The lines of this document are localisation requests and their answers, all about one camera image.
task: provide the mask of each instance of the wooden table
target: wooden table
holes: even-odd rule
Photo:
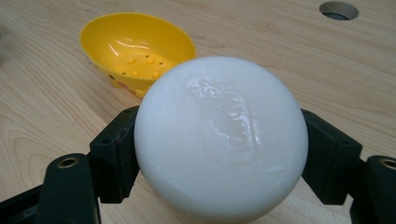
[[[47,165],[89,143],[140,100],[113,89],[78,43],[88,21],[134,11],[163,18],[193,40],[197,57],[251,60],[278,76],[300,107],[364,145],[396,157],[396,2],[347,0],[360,15],[335,21],[324,1],[0,0],[0,201],[43,181]],[[325,206],[301,180],[253,223],[350,223],[351,199]],[[129,199],[101,204],[103,223],[191,223],[139,175]]]

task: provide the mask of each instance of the hole in table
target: hole in table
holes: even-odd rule
[[[352,21],[359,16],[359,10],[345,2],[326,2],[319,11],[326,17],[337,21]]]

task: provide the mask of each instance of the yellow colander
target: yellow colander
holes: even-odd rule
[[[143,98],[174,66],[195,57],[191,39],[168,21],[140,13],[109,14],[82,29],[80,44],[113,87]]]

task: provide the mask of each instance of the black plastic part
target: black plastic part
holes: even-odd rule
[[[379,224],[396,223],[396,160],[373,156],[366,162],[365,182]]]
[[[119,113],[90,143],[88,154],[101,203],[121,203],[129,197],[139,173],[134,153],[134,120],[138,106]]]
[[[49,164],[35,215],[35,224],[46,223],[100,223],[86,155],[69,154]]]
[[[33,223],[41,185],[0,203],[0,223]]]
[[[303,179],[324,204],[344,204],[362,145],[312,112],[303,110],[308,157]]]
[[[354,199],[349,210],[352,224],[378,223],[372,200],[366,188],[365,170],[366,162],[360,160],[351,175],[348,193]]]

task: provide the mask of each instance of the wood grain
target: wood grain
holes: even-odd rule
[[[140,100],[113,89],[86,61],[78,35],[86,22],[136,11],[163,18],[192,38],[197,56],[251,60],[313,111],[364,145],[396,157],[396,2],[348,0],[353,21],[324,17],[307,0],[0,0],[0,201],[42,183],[52,160],[87,153],[124,108]],[[350,223],[344,206],[325,206],[301,180],[252,223]],[[130,199],[101,204],[103,223],[192,223],[139,175]]]

